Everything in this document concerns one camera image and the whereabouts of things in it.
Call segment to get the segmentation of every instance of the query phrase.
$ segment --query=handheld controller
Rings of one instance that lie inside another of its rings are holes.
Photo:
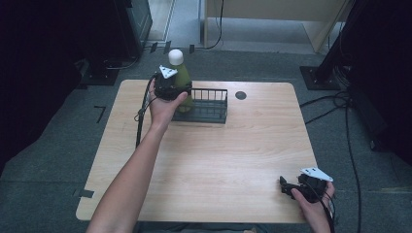
[[[178,73],[177,70],[172,70],[163,66],[160,66],[161,73],[155,73],[154,78],[154,95],[157,98],[163,100],[175,100],[179,94],[182,92],[187,92],[188,95],[191,95],[191,82],[183,87],[176,87],[175,75]]]
[[[332,177],[322,172],[318,168],[305,168],[300,170],[303,172],[297,180],[300,185],[288,183],[282,176],[279,179],[281,185],[282,193],[286,193],[294,199],[292,194],[292,188],[299,190],[306,200],[310,203],[315,203],[319,201],[319,198],[325,193],[327,181],[333,181]]]

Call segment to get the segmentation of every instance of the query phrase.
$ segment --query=metal stand base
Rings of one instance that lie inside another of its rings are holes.
[[[305,80],[306,87],[309,90],[340,90],[339,83],[331,76],[324,82],[320,82],[316,77],[316,70],[318,67],[314,66],[300,66],[300,73]]]

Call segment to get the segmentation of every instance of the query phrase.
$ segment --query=green bottle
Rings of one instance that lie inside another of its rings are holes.
[[[180,50],[169,51],[169,62],[172,69],[176,69],[175,86],[183,87],[190,83],[190,76],[185,64],[183,63],[183,53]],[[193,107],[193,99],[188,95],[186,100],[178,107],[180,113],[186,113]]]

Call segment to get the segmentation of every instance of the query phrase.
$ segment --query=wrist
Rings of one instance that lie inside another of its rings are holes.
[[[330,233],[329,223],[327,221],[311,224],[312,232],[314,233]]]
[[[168,128],[168,124],[164,125],[161,123],[152,123],[149,131],[154,132],[156,135],[163,136]]]

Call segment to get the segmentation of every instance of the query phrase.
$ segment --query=human hand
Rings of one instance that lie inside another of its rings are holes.
[[[329,209],[329,197],[332,197],[334,194],[334,186],[331,182],[327,182],[326,193],[322,197],[322,201],[325,206]],[[292,194],[294,199],[299,203],[300,210],[302,211],[304,217],[308,221],[312,230],[316,233],[330,232],[329,223],[327,221],[327,216],[324,210],[324,207],[320,202],[310,203],[302,195],[300,191],[296,188],[292,189]]]
[[[170,120],[175,113],[176,108],[183,103],[183,101],[188,97],[187,92],[182,92],[175,100],[173,101],[166,101],[160,98],[156,98],[155,96],[155,80],[152,80],[150,88],[150,110],[151,110],[151,118],[152,118],[152,125],[151,127],[155,127],[157,129],[162,130],[162,132],[166,131],[167,126],[169,125]]]

